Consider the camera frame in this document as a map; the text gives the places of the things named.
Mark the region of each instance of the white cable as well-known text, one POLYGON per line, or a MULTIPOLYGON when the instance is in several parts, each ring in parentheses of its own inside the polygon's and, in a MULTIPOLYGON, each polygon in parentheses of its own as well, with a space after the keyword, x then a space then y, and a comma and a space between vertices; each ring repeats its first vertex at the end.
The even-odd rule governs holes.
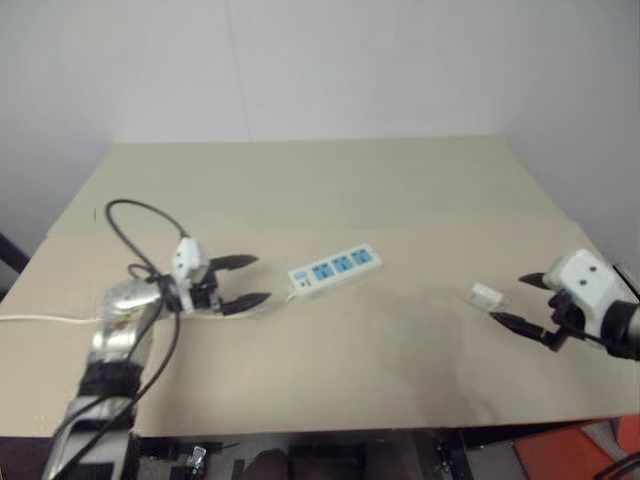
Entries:
POLYGON ((45 321, 45 322, 60 322, 60 323, 68 323, 71 325, 89 325, 91 323, 98 322, 98 319, 92 320, 83 320, 80 318, 70 318, 70 317, 61 317, 58 315, 33 315, 30 313, 20 313, 17 315, 0 315, 0 322, 10 322, 10 321, 21 321, 21 320, 36 320, 36 321, 45 321))
POLYGON ((205 313, 201 313, 201 312, 194 312, 192 314, 189 315, 190 318, 200 318, 200 319, 215 319, 215 320, 232 320, 235 318, 249 318, 249 317, 255 317, 257 315, 262 315, 264 313, 267 312, 271 312, 273 310, 276 310, 278 308, 282 308, 284 307, 287 303, 289 303, 291 300, 293 300, 294 298, 296 298, 296 292, 293 290, 289 290, 287 292, 287 296, 282 298, 281 301, 279 302, 275 302, 275 301, 266 301, 265 303, 263 303, 262 305, 258 305, 257 307, 254 307, 250 310, 247 310, 246 312, 241 312, 241 313, 234 313, 232 315, 222 315, 222 314, 205 314, 205 313))

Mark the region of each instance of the white power strip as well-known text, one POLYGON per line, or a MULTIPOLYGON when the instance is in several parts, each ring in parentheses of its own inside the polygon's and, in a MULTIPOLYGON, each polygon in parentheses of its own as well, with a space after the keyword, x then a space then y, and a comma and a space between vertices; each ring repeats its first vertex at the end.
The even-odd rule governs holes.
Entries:
POLYGON ((362 244, 291 270, 289 279, 296 295, 303 296, 335 286, 381 266, 380 257, 369 245, 362 244))

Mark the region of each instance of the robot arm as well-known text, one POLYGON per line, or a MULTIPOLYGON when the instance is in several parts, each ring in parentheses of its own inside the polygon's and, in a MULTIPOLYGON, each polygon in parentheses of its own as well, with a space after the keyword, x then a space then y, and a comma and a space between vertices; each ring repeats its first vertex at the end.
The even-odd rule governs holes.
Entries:
MULTIPOLYGON (((115 203, 132 203, 170 218, 134 200, 111 202, 115 203)), ((108 212, 109 207, 107 218, 112 222, 108 212)), ((231 315, 252 309, 270 296, 249 293, 225 301, 218 294, 216 271, 250 265, 258 260, 252 255, 209 259, 204 246, 181 229, 172 275, 161 275, 118 227, 114 229, 146 265, 130 265, 129 272, 134 278, 105 295, 103 318, 93 336, 78 393, 52 438, 42 477, 45 480, 135 478, 136 441, 131 434, 135 406, 171 358, 179 336, 180 313, 204 310, 231 315), (132 267, 146 271, 149 276, 138 277, 132 267), (151 379, 141 385, 153 325, 172 314, 176 330, 169 351, 151 379)))
POLYGON ((587 250, 560 258, 546 273, 533 273, 521 282, 550 290, 549 306, 557 331, 506 312, 491 316, 514 333, 558 351, 569 337, 606 348, 619 358, 640 360, 640 304, 616 272, 587 250))

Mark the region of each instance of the white wall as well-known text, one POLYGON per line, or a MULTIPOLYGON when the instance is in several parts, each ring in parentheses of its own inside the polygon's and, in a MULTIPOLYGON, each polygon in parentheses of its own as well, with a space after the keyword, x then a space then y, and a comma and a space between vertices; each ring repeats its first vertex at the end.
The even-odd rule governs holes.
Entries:
POLYGON ((637 0, 5 0, 0 230, 33 252, 111 141, 506 132, 640 273, 638 12, 637 0))

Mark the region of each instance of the power cord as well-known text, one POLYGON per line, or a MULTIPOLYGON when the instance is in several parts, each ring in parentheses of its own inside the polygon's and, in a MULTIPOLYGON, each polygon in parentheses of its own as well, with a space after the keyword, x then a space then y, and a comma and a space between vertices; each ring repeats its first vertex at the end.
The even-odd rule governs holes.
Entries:
POLYGON ((37 315, 31 313, 18 313, 15 315, 0 315, 0 322, 9 322, 15 320, 36 320, 36 321, 46 321, 46 322, 60 322, 60 323, 68 323, 71 325, 90 325, 92 323, 96 323, 99 319, 81 319, 81 318, 72 318, 72 317, 62 317, 58 315, 37 315))
POLYGON ((158 270, 158 268, 151 262, 151 260, 149 260, 147 256, 144 253, 142 253, 142 251, 129 239, 129 237, 127 237, 124 234, 120 226, 113 219, 113 213, 111 212, 113 210, 113 207, 115 207, 116 205, 123 205, 123 204, 134 205, 136 207, 144 208, 157 215, 160 215, 162 218, 167 220, 169 223, 171 223, 174 227, 178 229, 178 232, 180 232, 180 238, 189 237, 190 235, 187 233, 184 227, 180 225, 180 223, 178 223, 178 221, 175 218, 173 218, 171 215, 167 214, 166 212, 163 212, 162 210, 154 207, 153 205, 149 205, 148 203, 140 202, 138 200, 131 200, 128 198, 118 198, 116 200, 111 200, 109 203, 107 203, 104 210, 105 216, 107 217, 107 222, 109 222, 109 225, 111 226, 115 234, 118 235, 120 240, 122 240, 122 242, 127 247, 129 247, 129 250, 131 250, 144 263, 144 265, 133 263, 129 265, 127 270, 132 276, 136 278, 140 278, 135 273, 135 270, 142 269, 147 273, 149 273, 150 275, 150 277, 147 278, 147 281, 152 281, 155 277, 161 276, 160 270, 158 270))

